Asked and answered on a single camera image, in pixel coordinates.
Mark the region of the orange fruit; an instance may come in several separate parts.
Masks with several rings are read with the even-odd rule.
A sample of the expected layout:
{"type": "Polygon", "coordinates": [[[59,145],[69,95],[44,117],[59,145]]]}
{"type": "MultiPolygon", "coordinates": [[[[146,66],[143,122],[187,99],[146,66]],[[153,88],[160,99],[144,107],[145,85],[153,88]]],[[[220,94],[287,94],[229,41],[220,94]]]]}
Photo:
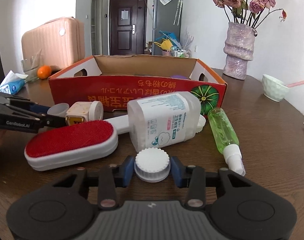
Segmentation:
{"type": "Polygon", "coordinates": [[[37,76],[41,80],[48,79],[52,75],[52,68],[48,65],[43,65],[38,68],[37,76]]]}

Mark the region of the translucent cotton swab bottle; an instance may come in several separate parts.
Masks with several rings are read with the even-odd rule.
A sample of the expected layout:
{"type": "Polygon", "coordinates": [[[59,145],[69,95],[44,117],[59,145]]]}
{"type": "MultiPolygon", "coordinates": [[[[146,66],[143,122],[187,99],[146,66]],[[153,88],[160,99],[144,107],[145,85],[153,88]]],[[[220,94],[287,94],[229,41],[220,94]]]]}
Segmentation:
{"type": "Polygon", "coordinates": [[[131,142],[140,152],[192,139],[201,104],[190,92],[174,92],[131,100],[127,104],[131,142]]]}

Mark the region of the white ridged lid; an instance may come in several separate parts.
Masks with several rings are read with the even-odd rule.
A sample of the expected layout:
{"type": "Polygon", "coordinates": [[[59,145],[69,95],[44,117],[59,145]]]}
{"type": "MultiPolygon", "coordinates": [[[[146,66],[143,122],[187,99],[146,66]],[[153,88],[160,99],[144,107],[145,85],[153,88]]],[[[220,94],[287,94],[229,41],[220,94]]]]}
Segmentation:
{"type": "Polygon", "coordinates": [[[160,148],[146,148],[136,155],[134,170],[142,181],[158,183],[170,173],[170,157],[160,148]]]}

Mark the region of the yellow blue folded items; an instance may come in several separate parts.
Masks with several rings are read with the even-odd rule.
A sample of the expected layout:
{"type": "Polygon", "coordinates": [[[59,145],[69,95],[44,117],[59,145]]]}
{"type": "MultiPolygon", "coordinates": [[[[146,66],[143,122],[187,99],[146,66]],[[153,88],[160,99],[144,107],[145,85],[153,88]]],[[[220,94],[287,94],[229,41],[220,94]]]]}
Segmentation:
{"type": "Polygon", "coordinates": [[[159,31],[161,37],[157,38],[153,44],[157,45],[163,51],[171,51],[173,47],[181,48],[181,43],[174,33],[168,31],[159,31]]]}

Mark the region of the purple gear lid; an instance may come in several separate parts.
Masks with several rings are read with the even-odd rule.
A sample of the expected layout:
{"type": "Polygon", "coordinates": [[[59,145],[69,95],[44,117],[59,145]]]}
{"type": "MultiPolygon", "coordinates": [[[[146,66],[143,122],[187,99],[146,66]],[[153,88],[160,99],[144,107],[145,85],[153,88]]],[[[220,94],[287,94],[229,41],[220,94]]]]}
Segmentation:
{"type": "Polygon", "coordinates": [[[189,77],[182,76],[182,75],[172,75],[171,78],[172,78],[172,79],[190,80],[189,77]]]}

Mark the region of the small translucent cup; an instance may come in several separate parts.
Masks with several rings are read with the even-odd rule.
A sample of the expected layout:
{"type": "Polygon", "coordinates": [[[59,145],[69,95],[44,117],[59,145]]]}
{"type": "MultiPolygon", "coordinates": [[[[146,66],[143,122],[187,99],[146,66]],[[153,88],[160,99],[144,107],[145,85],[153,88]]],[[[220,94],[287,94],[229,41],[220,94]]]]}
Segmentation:
{"type": "Polygon", "coordinates": [[[59,103],[59,104],[56,104],[56,105],[50,107],[47,111],[47,114],[65,118],[69,108],[70,108],[69,104],[59,103]]]}

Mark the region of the clear drinking glass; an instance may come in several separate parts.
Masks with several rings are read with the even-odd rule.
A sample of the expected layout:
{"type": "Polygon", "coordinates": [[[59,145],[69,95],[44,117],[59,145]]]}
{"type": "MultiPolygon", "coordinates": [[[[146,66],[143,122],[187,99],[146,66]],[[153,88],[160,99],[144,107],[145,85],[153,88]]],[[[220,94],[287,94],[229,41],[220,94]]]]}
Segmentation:
{"type": "Polygon", "coordinates": [[[25,82],[33,82],[39,79],[38,70],[43,65],[42,50],[40,49],[35,56],[21,60],[21,66],[25,75],[25,82]]]}

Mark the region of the green spray bottle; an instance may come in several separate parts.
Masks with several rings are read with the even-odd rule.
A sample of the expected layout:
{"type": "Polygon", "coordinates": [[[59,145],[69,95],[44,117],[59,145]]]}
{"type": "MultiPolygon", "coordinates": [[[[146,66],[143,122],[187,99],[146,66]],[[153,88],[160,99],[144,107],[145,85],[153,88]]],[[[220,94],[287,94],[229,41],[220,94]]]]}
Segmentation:
{"type": "Polygon", "coordinates": [[[223,155],[230,170],[244,176],[246,174],[239,139],[222,108],[213,108],[208,112],[208,121],[218,151],[223,155]]]}

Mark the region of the red white lint brush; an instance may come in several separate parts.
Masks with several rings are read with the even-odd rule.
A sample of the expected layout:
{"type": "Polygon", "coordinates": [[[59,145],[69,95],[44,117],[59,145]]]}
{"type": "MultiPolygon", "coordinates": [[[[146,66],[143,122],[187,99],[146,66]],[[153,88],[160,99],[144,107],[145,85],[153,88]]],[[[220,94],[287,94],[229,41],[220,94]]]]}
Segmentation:
{"type": "Polygon", "coordinates": [[[127,115],[65,126],[37,134],[25,146],[24,155],[36,171],[80,164],[112,154],[118,136],[129,132],[127,115]]]}

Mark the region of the dark entrance door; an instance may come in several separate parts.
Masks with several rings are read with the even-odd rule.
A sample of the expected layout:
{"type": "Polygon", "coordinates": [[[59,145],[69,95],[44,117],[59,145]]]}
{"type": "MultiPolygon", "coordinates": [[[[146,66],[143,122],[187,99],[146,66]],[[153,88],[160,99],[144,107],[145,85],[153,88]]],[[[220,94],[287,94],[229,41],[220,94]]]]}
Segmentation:
{"type": "Polygon", "coordinates": [[[140,55],[145,50],[147,0],[109,0],[110,55],[140,55]]]}

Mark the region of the grey refrigerator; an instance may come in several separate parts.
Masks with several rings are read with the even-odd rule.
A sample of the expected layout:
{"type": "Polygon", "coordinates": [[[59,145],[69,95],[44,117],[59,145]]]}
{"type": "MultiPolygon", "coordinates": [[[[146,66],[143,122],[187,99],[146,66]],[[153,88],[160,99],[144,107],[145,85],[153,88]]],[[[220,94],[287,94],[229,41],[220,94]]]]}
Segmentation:
{"type": "Polygon", "coordinates": [[[155,44],[174,34],[180,40],[182,0],[154,0],[152,55],[161,55],[162,49],[155,44]]]}

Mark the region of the cream cube toy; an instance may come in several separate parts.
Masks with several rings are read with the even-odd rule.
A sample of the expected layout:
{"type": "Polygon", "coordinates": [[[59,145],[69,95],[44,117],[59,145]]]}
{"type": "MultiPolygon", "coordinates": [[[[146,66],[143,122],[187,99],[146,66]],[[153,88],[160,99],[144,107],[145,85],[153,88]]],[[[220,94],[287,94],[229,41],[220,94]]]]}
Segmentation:
{"type": "Polygon", "coordinates": [[[100,101],[93,102],[76,102],[66,114],[66,123],[71,126],[82,122],[102,120],[103,104],[100,101]]]}

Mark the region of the red cardboard box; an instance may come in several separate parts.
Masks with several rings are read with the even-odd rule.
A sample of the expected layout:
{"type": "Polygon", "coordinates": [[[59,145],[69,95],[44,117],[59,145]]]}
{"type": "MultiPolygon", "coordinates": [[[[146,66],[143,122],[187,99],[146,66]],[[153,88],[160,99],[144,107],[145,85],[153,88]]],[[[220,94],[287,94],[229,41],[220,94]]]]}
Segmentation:
{"type": "Polygon", "coordinates": [[[125,110],[134,99],[186,91],[207,115],[222,105],[227,90],[222,77],[199,59],[152,55],[90,56],[53,74],[49,84],[56,104],[100,101],[106,112],[125,110]]]}

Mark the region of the blue tissue pack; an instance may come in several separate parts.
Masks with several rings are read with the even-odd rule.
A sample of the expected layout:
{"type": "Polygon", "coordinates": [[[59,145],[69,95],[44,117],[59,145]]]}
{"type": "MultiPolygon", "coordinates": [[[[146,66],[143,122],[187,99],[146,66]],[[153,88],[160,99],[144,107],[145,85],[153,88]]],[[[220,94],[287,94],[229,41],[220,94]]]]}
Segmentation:
{"type": "Polygon", "coordinates": [[[10,70],[0,84],[0,92],[16,95],[25,85],[27,77],[26,74],[14,73],[10,70]]]}

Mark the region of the purple ceramic vase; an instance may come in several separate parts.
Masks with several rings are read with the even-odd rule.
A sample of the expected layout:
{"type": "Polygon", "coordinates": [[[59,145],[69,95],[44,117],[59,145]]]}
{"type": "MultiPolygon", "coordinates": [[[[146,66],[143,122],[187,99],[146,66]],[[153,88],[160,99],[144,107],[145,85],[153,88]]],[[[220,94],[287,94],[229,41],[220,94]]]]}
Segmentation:
{"type": "Polygon", "coordinates": [[[247,64],[253,60],[254,42],[257,32],[246,24],[229,22],[224,53],[226,63],[224,74],[238,80],[245,80],[247,64]]]}

